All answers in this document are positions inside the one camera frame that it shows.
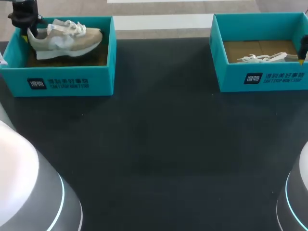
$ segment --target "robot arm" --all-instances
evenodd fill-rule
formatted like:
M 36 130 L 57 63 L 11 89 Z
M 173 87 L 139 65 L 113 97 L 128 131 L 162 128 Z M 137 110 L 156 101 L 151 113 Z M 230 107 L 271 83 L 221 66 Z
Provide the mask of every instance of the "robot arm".
M 4 0 L 13 4 L 13 12 L 9 14 L 13 26 L 21 28 L 22 36 L 27 35 L 30 28 L 34 36 L 37 35 L 37 24 L 43 23 L 42 16 L 38 14 L 37 0 Z

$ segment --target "sneaker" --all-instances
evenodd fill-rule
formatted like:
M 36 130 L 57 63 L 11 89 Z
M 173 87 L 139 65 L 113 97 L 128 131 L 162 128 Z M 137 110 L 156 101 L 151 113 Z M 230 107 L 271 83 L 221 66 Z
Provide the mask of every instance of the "sneaker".
M 95 49 L 103 39 L 99 29 L 88 30 L 86 26 L 73 22 L 69 26 L 48 24 L 47 28 L 38 29 L 36 38 L 29 29 L 27 34 L 38 60 L 82 56 Z
M 287 53 L 285 52 L 280 52 L 278 54 L 269 56 L 269 55 L 260 55 L 260 56 L 255 56 L 254 54 L 251 54 L 249 57 L 245 56 L 241 59 L 241 62 L 239 63 L 280 63 L 280 62 L 285 62 L 285 58 L 287 57 Z

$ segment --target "gray floor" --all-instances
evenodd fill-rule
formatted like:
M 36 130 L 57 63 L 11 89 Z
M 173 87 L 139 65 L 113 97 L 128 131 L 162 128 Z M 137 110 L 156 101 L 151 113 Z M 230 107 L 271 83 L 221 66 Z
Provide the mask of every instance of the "gray floor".
M 305 12 L 307 0 L 256 0 L 261 12 Z

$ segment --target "black table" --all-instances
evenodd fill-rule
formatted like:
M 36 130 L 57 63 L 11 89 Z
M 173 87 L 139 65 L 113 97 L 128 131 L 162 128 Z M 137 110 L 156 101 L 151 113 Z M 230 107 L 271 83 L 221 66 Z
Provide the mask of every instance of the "black table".
M 84 231 L 278 231 L 308 92 L 220 93 L 208 40 L 119 40 L 115 94 L 0 102 L 71 184 Z

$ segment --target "white shoelace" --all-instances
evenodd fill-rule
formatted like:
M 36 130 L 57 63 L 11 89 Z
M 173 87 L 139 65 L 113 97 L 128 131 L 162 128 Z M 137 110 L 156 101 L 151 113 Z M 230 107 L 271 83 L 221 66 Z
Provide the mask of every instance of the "white shoelace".
M 4 60 L 1 52 L 0 52 L 0 65 L 7 65 L 8 63 Z
M 77 37 L 84 36 L 86 34 L 87 28 L 85 25 L 82 25 L 80 22 L 77 24 L 67 20 L 64 22 L 64 25 L 67 26 L 67 32 L 64 32 L 65 35 L 76 35 Z
M 254 54 L 250 54 L 250 56 L 245 56 L 241 59 L 244 63 L 268 63 L 268 62 L 277 62 L 277 61 L 284 61 L 284 58 L 287 56 L 287 53 L 280 52 L 278 54 L 269 56 L 269 55 L 260 55 L 255 56 Z

